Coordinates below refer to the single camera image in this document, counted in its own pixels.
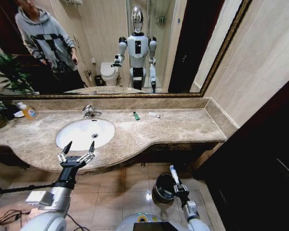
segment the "chrome faucet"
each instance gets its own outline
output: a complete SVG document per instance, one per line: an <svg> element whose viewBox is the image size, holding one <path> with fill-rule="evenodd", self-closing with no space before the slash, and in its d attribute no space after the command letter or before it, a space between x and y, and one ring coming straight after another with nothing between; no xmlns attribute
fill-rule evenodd
<svg viewBox="0 0 289 231"><path fill-rule="evenodd" d="M83 117L90 119L92 116L101 116L102 113L95 110L94 106L87 105L82 109L82 112L85 114Z"/></svg>

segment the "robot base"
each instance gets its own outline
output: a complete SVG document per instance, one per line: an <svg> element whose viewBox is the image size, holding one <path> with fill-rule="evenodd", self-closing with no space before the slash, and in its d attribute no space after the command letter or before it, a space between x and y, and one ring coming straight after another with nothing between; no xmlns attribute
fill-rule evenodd
<svg viewBox="0 0 289 231"><path fill-rule="evenodd" d="M189 231L189 229L173 221L162 221L149 213L136 213L127 216L116 231Z"/></svg>

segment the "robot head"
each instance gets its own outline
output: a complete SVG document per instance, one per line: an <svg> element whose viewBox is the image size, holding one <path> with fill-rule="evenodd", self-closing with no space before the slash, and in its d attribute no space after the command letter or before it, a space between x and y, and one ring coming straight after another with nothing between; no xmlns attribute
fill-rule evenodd
<svg viewBox="0 0 289 231"><path fill-rule="evenodd" d="M144 21L144 16L143 16L143 11L140 7L136 6L132 13L131 13L131 20L133 21L134 24L134 31L135 33L141 33L141 29L143 27L143 21Z"/></svg>

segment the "mirror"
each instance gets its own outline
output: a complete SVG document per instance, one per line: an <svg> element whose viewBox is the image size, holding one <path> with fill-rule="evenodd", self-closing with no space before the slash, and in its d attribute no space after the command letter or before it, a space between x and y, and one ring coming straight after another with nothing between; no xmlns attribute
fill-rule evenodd
<svg viewBox="0 0 289 231"><path fill-rule="evenodd" d="M242 17L225 2L0 0L0 94L202 96Z"/></svg>

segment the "yellow label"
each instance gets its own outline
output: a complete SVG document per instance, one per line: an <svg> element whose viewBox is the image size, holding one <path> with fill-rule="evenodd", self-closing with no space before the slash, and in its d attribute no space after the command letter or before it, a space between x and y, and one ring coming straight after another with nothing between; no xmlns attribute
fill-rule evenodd
<svg viewBox="0 0 289 231"><path fill-rule="evenodd" d="M141 214L137 217L137 222L148 222L148 218L146 217L146 215Z"/></svg>

